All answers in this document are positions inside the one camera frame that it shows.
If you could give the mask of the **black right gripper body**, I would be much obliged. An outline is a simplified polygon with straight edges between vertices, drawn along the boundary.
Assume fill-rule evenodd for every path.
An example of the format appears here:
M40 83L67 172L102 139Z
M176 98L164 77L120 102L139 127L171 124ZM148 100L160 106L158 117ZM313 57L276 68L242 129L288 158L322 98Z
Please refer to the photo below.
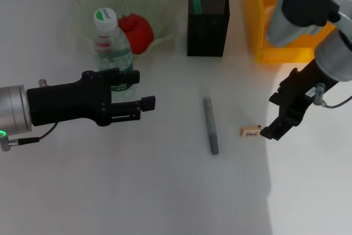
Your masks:
M271 103L279 106L278 117L272 123L299 125L314 101L306 93L319 83L325 84L326 90L329 90L338 82L325 75L315 60L301 71L294 68L288 77L280 82L277 92L269 98Z

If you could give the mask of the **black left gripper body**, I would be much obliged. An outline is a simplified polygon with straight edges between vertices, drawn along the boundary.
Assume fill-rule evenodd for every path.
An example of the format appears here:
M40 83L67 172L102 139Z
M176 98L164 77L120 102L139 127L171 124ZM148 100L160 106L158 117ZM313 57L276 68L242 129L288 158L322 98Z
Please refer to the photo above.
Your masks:
M86 118L100 127L112 123L110 87L113 70L85 71L69 84L28 89L27 99L34 126Z

